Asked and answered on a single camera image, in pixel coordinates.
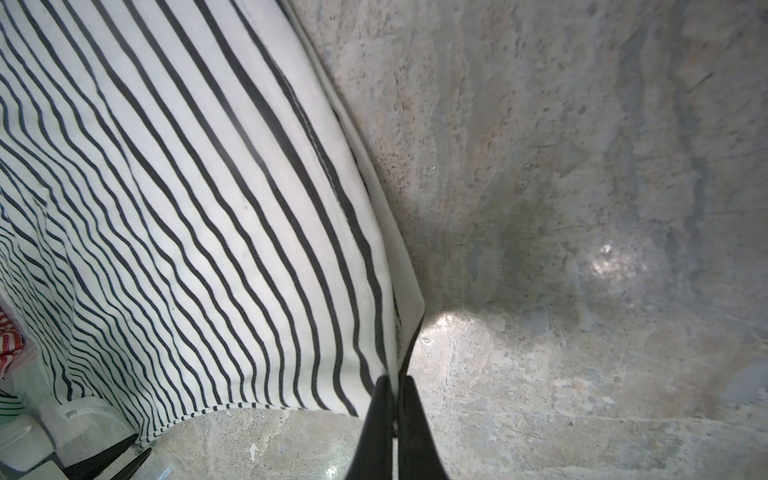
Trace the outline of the black white striped tank top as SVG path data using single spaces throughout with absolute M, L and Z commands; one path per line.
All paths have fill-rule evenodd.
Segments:
M 2 3 L 1 294 L 57 402 L 366 415 L 424 309 L 333 102 L 278 1 Z

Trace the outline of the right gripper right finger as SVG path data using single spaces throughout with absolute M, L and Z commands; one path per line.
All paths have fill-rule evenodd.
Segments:
M 398 476 L 400 480 L 448 480 L 411 376 L 398 400 Z

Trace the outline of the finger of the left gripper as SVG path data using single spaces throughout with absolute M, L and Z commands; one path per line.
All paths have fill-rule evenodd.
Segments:
M 137 438 L 137 434 L 131 435 L 92 457 L 63 468 L 62 472 L 69 480 L 93 480 L 123 455 Z
M 107 478 L 110 480 L 133 479 L 152 453 L 151 447 L 141 451 L 133 447 L 129 448 L 108 466 Z

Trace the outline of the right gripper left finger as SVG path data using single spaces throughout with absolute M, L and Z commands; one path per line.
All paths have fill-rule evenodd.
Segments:
M 378 378 L 347 480 L 391 480 L 395 400 L 388 376 Z

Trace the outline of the red white striped tank top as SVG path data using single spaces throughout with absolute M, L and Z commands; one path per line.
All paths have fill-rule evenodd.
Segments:
M 25 340 L 13 320 L 1 310 L 1 378 L 18 370 L 26 360 Z

